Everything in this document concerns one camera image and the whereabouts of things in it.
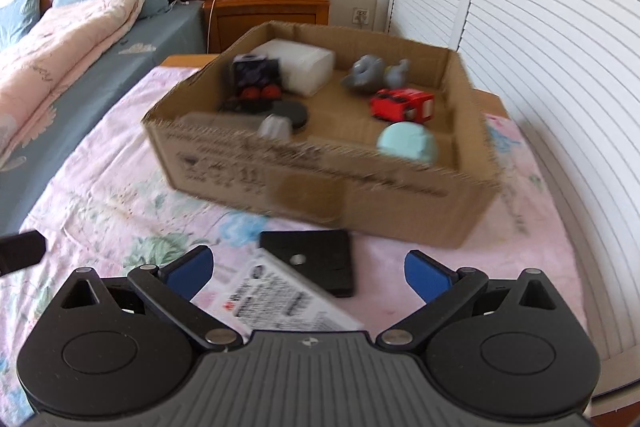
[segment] metal screw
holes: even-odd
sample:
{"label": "metal screw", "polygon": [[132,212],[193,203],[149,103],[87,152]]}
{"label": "metal screw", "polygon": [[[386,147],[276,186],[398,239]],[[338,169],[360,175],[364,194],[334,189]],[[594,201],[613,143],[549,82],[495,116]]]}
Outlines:
{"label": "metal screw", "polygon": [[406,346],[413,339],[414,336],[404,330],[386,330],[382,333],[382,341],[389,346]]}
{"label": "metal screw", "polygon": [[297,253],[297,254],[293,255],[291,257],[291,259],[289,259],[289,262],[294,266],[297,266],[299,264],[305,264],[306,263],[306,257],[302,253]]}
{"label": "metal screw", "polygon": [[237,337],[238,335],[235,331],[225,330],[224,328],[209,330],[204,336],[209,344],[216,344],[217,346],[226,346],[226,344],[234,343]]}

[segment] blue gripper pad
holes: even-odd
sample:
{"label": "blue gripper pad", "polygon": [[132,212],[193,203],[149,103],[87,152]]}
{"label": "blue gripper pad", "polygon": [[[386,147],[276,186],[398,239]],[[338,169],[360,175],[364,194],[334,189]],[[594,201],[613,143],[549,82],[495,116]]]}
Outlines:
{"label": "blue gripper pad", "polygon": [[404,258],[404,279],[420,299],[429,303],[451,288],[458,274],[420,250],[412,250]]}
{"label": "blue gripper pad", "polygon": [[190,301],[213,275],[213,253],[196,247],[161,268],[161,280],[180,297]]}

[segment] red wheel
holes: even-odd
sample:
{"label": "red wheel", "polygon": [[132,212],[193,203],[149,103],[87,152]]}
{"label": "red wheel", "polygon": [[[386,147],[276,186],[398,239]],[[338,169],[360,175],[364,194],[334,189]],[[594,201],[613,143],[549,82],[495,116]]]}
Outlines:
{"label": "red wheel", "polygon": [[257,87],[245,87],[240,93],[241,100],[258,100],[260,98],[260,89]]}
{"label": "red wheel", "polygon": [[280,89],[280,86],[276,86],[276,84],[269,84],[269,86],[264,86],[262,88],[260,98],[267,98],[268,100],[279,100],[282,98],[282,90]]}

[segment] gray toy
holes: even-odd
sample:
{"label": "gray toy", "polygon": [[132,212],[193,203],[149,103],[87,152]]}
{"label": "gray toy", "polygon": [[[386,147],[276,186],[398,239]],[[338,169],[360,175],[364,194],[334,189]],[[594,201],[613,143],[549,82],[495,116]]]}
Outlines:
{"label": "gray toy", "polygon": [[375,55],[364,55],[354,63],[342,85],[362,94],[374,94],[385,87],[385,61]]}
{"label": "gray toy", "polygon": [[389,66],[385,71],[385,84],[389,89],[401,89],[406,86],[405,75],[409,71],[411,62],[406,58],[400,60],[397,66]]}
{"label": "gray toy", "polygon": [[397,66],[385,69],[385,61],[375,55],[364,55],[354,63],[350,74],[342,79],[342,85],[353,92],[375,94],[380,89],[400,89],[406,85],[405,74],[410,62],[400,60]]}

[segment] light blue ball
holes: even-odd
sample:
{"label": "light blue ball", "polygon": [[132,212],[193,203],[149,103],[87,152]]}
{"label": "light blue ball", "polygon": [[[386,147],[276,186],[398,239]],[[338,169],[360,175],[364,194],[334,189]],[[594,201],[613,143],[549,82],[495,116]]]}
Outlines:
{"label": "light blue ball", "polygon": [[387,127],[378,137],[378,151],[432,165],[438,158],[436,139],[423,125],[398,122]]}

